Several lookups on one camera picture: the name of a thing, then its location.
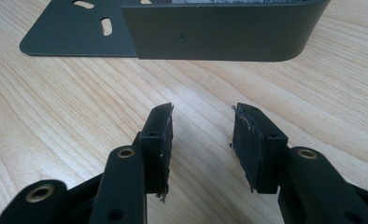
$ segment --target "wooden table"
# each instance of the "wooden table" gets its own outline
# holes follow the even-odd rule
[[[0,213],[24,187],[103,172],[152,107],[175,105],[170,192],[149,223],[282,223],[250,193],[229,144],[231,105],[255,105],[368,190],[368,0],[334,0],[304,52],[283,63],[30,57],[19,44],[47,0],[0,1]]]

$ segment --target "black metal bracket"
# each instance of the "black metal bracket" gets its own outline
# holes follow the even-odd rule
[[[70,190],[59,180],[26,187],[0,223],[147,223],[146,194],[164,201],[168,192],[172,110],[171,104],[153,108],[133,144],[110,152],[103,174]]]
[[[37,56],[285,61],[302,52],[329,1],[86,0],[93,6],[86,8],[51,0],[20,48]],[[103,35],[104,19],[110,35]]]
[[[232,148],[252,190],[276,193],[286,223],[368,223],[368,191],[353,187],[319,152],[288,148],[258,108],[238,104]]]

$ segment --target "slotted hole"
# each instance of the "slotted hole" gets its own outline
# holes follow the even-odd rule
[[[87,9],[94,8],[94,4],[87,3],[87,2],[84,2],[84,1],[75,1],[75,2],[73,2],[73,5],[76,5],[76,6],[79,6],[79,7],[85,7]]]
[[[112,25],[111,20],[109,18],[103,18],[101,21],[103,27],[103,35],[111,35],[112,34]]]

